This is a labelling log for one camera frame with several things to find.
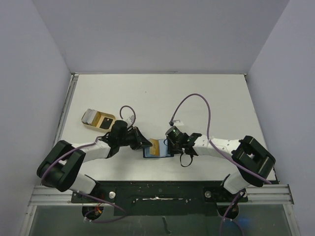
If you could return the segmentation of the blue leather card holder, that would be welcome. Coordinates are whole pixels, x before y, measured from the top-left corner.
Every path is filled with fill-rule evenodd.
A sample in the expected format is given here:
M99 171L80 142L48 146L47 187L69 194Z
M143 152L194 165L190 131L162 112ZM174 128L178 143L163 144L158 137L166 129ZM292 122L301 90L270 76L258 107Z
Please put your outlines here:
M170 151L170 146L167 139L149 139L151 147L143 149L143 157L148 158L167 158L174 157Z

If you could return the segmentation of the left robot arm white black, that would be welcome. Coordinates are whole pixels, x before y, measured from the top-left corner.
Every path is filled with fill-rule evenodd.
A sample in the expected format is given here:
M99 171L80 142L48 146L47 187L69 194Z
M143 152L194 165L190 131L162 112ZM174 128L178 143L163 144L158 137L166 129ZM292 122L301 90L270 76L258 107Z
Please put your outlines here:
M121 147L129 146L132 150L149 148L152 143L147 140L138 127L128 127L123 120L117 120L111 130L104 136L86 144L71 144L65 140L58 141L36 171L42 184L56 188L61 192L72 190L82 192L89 202L100 197L96 180L79 173L86 161L108 159L118 153Z

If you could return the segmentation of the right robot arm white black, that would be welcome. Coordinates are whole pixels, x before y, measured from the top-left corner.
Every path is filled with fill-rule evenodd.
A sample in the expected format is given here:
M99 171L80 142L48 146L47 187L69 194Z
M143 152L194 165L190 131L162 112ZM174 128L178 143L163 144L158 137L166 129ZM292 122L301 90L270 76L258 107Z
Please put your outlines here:
M225 201L231 201L250 185L271 184L267 178L276 160L252 136L240 140L211 139L200 133L188 135L176 126L169 128L165 135L171 147L180 154L225 158L237 167L238 171L228 174L219 189L219 195Z

